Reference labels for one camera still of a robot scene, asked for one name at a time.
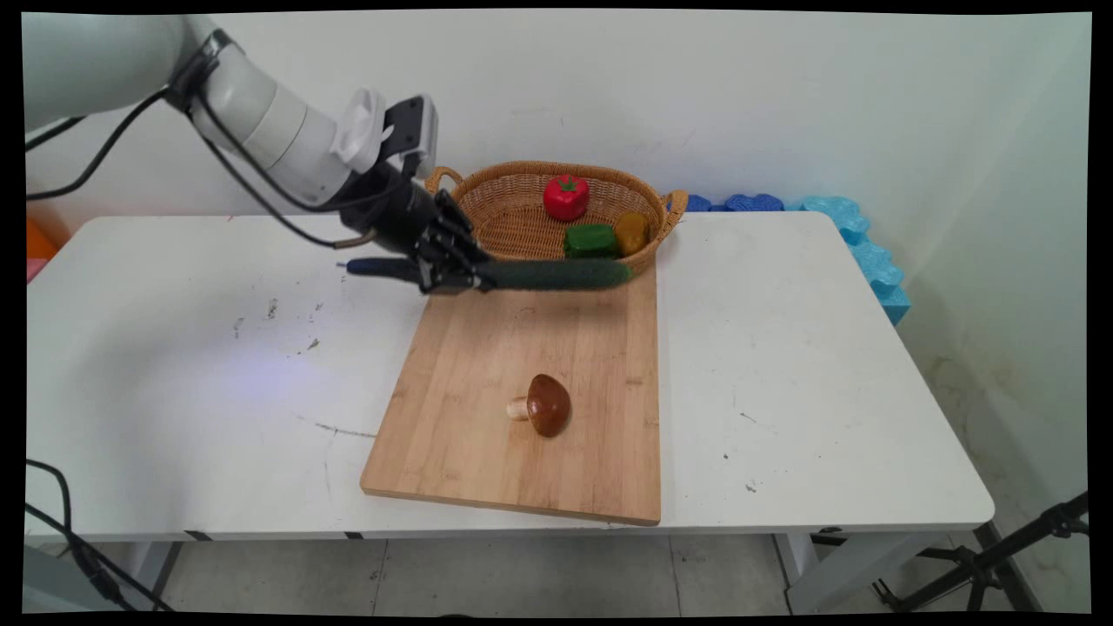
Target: blue foam block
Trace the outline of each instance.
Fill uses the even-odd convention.
[[[815,211],[827,215],[835,222],[843,241],[851,246],[860,244],[869,229],[869,219],[859,213],[858,203],[849,198],[808,196],[791,205],[789,211]]]
[[[752,198],[735,194],[727,198],[727,208],[730,211],[785,211],[785,203],[769,194],[758,194]]]
[[[709,208],[711,208],[711,200],[705,198],[703,196],[688,194],[688,208],[684,211],[706,213]]]
[[[889,295],[878,300],[881,301],[881,309],[885,310],[885,314],[889,316],[889,322],[894,326],[912,309],[912,301],[908,300],[908,295],[900,287],[894,288]]]
[[[850,254],[866,275],[878,299],[888,297],[904,280],[904,272],[893,264],[893,253],[863,236],[861,243],[849,246]]]
[[[815,211],[831,218],[895,326],[912,307],[912,301],[900,288],[904,272],[893,264],[892,252],[869,241],[866,235],[869,219],[860,214],[858,204],[844,197],[808,196],[790,205],[788,211]]]

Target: basket handle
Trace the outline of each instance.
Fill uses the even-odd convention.
[[[436,192],[441,188],[441,178],[444,178],[445,175],[452,178],[457,185],[464,182],[464,177],[456,174],[456,170],[451,167],[434,167],[433,174],[430,174],[429,178],[425,179],[425,190],[435,196]]]
[[[684,211],[688,208],[688,192],[683,189],[673,189],[667,195],[661,196],[666,206],[672,203],[672,208],[664,217],[664,227],[661,228],[661,234],[658,236],[658,241],[663,239],[669,233],[676,228],[677,224],[680,223],[680,218],[684,216]]]

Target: white table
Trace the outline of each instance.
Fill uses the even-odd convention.
[[[335,216],[295,222],[349,235]],[[800,613],[993,517],[835,226],[810,213],[689,215],[658,252],[660,526],[365,496],[424,305],[413,285],[335,266],[380,252],[311,246],[269,217],[82,227],[27,292],[27,453],[68,477],[75,530],[779,534]],[[60,517],[49,476],[28,472],[27,499]],[[27,542],[58,539],[26,519]],[[807,532],[829,528],[856,535],[817,565]]]

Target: tripod stand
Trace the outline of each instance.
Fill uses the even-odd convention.
[[[1067,538],[1078,532],[1089,538],[1090,525],[1078,519],[1089,511],[1090,491],[1086,490],[1067,502],[1045,510],[1038,518],[989,546],[985,551],[975,552],[962,547],[954,550],[929,549],[920,552],[919,556],[953,560],[958,566],[904,599],[896,597],[884,580],[874,583],[874,590],[895,613],[908,613],[969,581],[971,596],[966,603],[966,610],[982,610],[986,587],[1001,588],[1001,584],[993,577],[997,566],[1048,535]]]

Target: wooden cutting board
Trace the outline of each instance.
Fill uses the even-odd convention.
[[[539,373],[572,398],[545,439],[506,417]],[[602,292],[431,296],[364,467],[376,496],[654,526],[657,272]]]

